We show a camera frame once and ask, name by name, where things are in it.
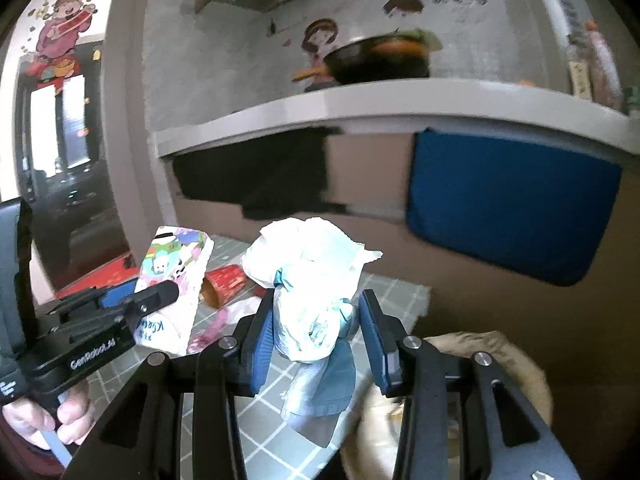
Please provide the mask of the dark red sleeve forearm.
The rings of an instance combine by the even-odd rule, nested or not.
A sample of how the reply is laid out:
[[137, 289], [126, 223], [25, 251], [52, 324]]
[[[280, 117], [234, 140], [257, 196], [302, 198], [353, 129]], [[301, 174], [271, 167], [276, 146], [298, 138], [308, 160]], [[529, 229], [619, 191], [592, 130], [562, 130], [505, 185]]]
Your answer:
[[58, 480], [64, 472], [50, 451], [23, 439], [4, 416], [1, 416], [0, 462], [1, 480]]

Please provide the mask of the person left hand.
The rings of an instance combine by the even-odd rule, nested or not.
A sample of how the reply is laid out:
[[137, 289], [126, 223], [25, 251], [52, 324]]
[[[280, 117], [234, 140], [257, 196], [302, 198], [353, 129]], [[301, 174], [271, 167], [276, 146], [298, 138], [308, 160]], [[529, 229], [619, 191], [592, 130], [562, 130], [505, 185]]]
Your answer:
[[96, 407], [89, 396], [89, 384], [84, 379], [68, 390], [67, 398], [55, 416], [26, 398], [6, 404], [2, 415], [20, 437], [37, 448], [48, 450], [50, 446], [44, 440], [43, 431], [55, 431], [66, 445], [81, 445], [96, 421]]

